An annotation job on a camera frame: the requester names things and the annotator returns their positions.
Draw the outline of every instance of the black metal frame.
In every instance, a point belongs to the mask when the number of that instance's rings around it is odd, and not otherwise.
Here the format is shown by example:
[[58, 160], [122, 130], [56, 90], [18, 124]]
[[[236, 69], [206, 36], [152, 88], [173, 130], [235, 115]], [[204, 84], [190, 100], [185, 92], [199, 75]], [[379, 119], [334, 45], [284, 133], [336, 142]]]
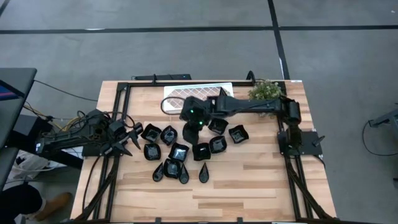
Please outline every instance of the black metal frame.
[[[179, 82], [174, 82], [174, 81], [157, 81], [156, 76], [154, 75], [154, 78], [152, 81], [148, 82], [132, 82], [132, 83], [118, 83], [117, 90], [116, 90], [116, 96], [115, 96], [115, 101], [113, 105], [113, 111], [118, 111], [119, 104], [120, 104], [120, 97], [122, 91], [125, 91], [124, 95], [124, 103], [123, 103], [123, 119], [126, 119], [126, 114], [127, 114], [127, 108], [129, 106], [129, 99], [130, 99], [130, 92], [131, 88], [133, 87], [146, 87], [146, 86], [156, 86], [156, 87], [161, 87], [161, 86], [172, 86], [172, 85], [197, 85], [197, 84], [204, 84], [204, 83], [222, 83], [222, 82], [214, 82], [214, 81], [198, 81], [198, 82], [192, 82], [192, 81], [179, 81]], [[256, 83], [256, 79], [254, 77], [254, 74], [252, 71], [248, 73], [248, 76], [246, 77], [246, 81], [241, 81], [241, 82], [232, 82], [233, 86], [254, 86]], [[286, 87], [285, 87], [285, 82], [279, 82], [282, 91], [286, 94]], [[116, 120], [116, 113], [113, 113], [113, 120]], [[282, 124], [282, 120], [278, 117], [278, 124], [279, 124], [279, 131], [284, 131], [284, 127]], [[285, 164], [287, 168], [287, 175], [288, 175], [288, 180], [289, 180], [289, 188], [290, 188], [290, 193], [292, 196], [292, 204], [293, 204], [293, 209], [294, 209], [294, 214], [295, 214], [295, 219], [296, 221], [299, 221], [302, 219], [301, 213], [300, 213], [300, 207], [299, 207], [299, 200], [297, 198], [297, 192], [295, 188], [295, 181], [291, 177], [291, 174], [289, 173], [288, 167], [291, 166], [291, 161], [290, 157], [288, 155], [284, 155], [285, 158]], [[304, 176], [304, 171], [303, 171], [303, 165], [301, 161], [300, 156], [295, 156], [295, 162], [298, 170], [298, 178], [299, 181], [302, 183], [299, 188], [301, 190], [306, 190], [307, 189], [307, 184], [305, 181], [305, 176]], [[114, 162], [119, 164], [119, 157], [114, 158]], [[101, 177], [100, 177], [100, 182], [99, 186], [101, 186], [104, 183], [104, 180], [106, 178], [106, 173], [107, 173], [107, 168], [108, 168], [108, 163], [109, 159], [107, 157], [104, 158], [103, 166], [101, 169]], [[108, 195], [108, 203], [106, 206], [106, 212], [105, 212], [105, 218], [102, 220], [110, 220], [111, 219], [111, 211], [112, 211], [112, 205], [113, 205], [113, 198], [114, 198], [114, 190], [115, 190], [115, 185], [116, 185], [116, 178], [112, 181], [110, 188], [109, 188], [109, 195]], [[304, 203], [305, 203], [305, 210], [307, 213], [307, 218], [310, 220], [313, 219], [312, 215], [312, 206], [310, 205], [310, 202], [307, 200], [306, 197], [303, 197]], [[99, 216], [99, 210], [100, 210], [100, 203], [97, 204], [95, 208], [95, 212], [93, 215], [93, 219], [98, 219]]]

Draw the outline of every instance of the small black bowl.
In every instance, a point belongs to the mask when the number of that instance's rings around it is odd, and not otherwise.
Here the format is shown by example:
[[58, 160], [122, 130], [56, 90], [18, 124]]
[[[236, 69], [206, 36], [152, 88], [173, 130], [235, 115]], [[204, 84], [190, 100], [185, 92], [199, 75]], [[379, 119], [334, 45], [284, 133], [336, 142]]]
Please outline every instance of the small black bowl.
[[241, 143], [244, 140], [249, 139], [249, 134], [243, 128], [243, 125], [238, 125], [235, 128], [231, 128], [228, 130], [228, 132], [235, 144]]
[[145, 144], [144, 146], [144, 156], [145, 159], [149, 161], [159, 160], [162, 153], [160, 147], [156, 143]]
[[226, 127], [228, 125], [228, 121], [219, 118], [213, 118], [211, 123], [208, 126], [208, 129], [214, 131], [217, 134], [223, 134]]
[[145, 127], [144, 132], [142, 132], [141, 137], [149, 142], [156, 142], [157, 138], [160, 136], [162, 130], [160, 128], [148, 124]]
[[178, 179], [181, 174], [180, 162], [166, 159], [164, 161], [163, 172], [166, 177]]
[[174, 143], [172, 146], [172, 150], [170, 151], [169, 158], [175, 159], [180, 162], [184, 162], [187, 158], [187, 154], [189, 151], [189, 147], [183, 144]]
[[211, 153], [224, 152], [226, 149], [226, 141], [224, 136], [217, 136], [210, 140], [209, 143]]
[[208, 143], [200, 143], [192, 146], [193, 160], [202, 161], [204, 159], [210, 159], [211, 153]]
[[167, 146], [170, 146], [171, 144], [176, 142], [177, 136], [178, 136], [177, 131], [169, 125], [160, 134], [160, 139], [164, 143], [166, 143]]

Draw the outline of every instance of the tan boot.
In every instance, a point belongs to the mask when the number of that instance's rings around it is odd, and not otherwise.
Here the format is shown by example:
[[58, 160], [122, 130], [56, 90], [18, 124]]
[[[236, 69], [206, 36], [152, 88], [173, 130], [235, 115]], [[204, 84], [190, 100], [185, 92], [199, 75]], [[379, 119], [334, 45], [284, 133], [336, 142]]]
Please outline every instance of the tan boot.
[[65, 207], [70, 199], [72, 198], [72, 194], [69, 192], [62, 193], [55, 198], [48, 200], [45, 204], [44, 209], [35, 216], [37, 221], [45, 220], [48, 216]]

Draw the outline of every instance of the wooden table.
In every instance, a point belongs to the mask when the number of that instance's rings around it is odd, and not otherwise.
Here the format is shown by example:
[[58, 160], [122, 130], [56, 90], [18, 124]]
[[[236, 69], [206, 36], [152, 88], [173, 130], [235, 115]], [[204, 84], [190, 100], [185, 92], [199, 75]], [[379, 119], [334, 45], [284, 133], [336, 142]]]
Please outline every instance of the wooden table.
[[[103, 82], [97, 105], [99, 110], [112, 111], [117, 83]], [[287, 96], [300, 103], [302, 114], [300, 128], [304, 131], [313, 129], [303, 83], [286, 81], [285, 84]], [[234, 96], [246, 99], [251, 88], [234, 87]], [[177, 142], [190, 146], [182, 139], [184, 122], [180, 121], [178, 116], [167, 116], [161, 112], [159, 106], [162, 99], [163, 87], [133, 87], [127, 112], [144, 127], [149, 123], [160, 129], [172, 125], [178, 131]], [[198, 173], [204, 161], [194, 161], [192, 149], [185, 162], [190, 180], [184, 185], [178, 180], [166, 177], [160, 182], [154, 182], [152, 173], [160, 161], [147, 161], [143, 151], [129, 143], [127, 148], [133, 156], [121, 158], [111, 221], [154, 222], [155, 217], [161, 217], [165, 222], [235, 222], [237, 217], [243, 217], [245, 221], [294, 221], [285, 162], [279, 154], [276, 138], [278, 132], [276, 118], [269, 116], [260, 118], [257, 114], [249, 113], [237, 114], [228, 118], [228, 122], [227, 128], [243, 124], [250, 140], [233, 144], [226, 131], [224, 135], [228, 143], [227, 150], [225, 153], [213, 154], [211, 159], [206, 161], [210, 179], [205, 184], [198, 180]], [[199, 141], [208, 142], [213, 136], [215, 135], [211, 131], [203, 128]], [[140, 137], [139, 144], [142, 149], [145, 143], [146, 141]], [[161, 161], [164, 161], [170, 152], [170, 147], [160, 140], [157, 143], [162, 150]], [[84, 161], [71, 218], [81, 213], [83, 192], [94, 160], [95, 158], [91, 157]], [[309, 191], [327, 213], [335, 216], [322, 163], [313, 156], [302, 156], [302, 161]], [[94, 169], [86, 206], [97, 191], [101, 163], [102, 159]], [[297, 193], [300, 211], [305, 217], [299, 189]], [[107, 198], [106, 192], [99, 217], [104, 217]]]

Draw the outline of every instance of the computer monitor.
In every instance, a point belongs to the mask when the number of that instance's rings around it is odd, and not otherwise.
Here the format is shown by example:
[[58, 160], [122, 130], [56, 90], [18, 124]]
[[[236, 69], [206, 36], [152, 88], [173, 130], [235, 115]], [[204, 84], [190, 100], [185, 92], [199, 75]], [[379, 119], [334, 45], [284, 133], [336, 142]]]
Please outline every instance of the computer monitor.
[[18, 99], [23, 97], [25, 97], [25, 94], [23, 94], [23, 92], [0, 80], [0, 101]]

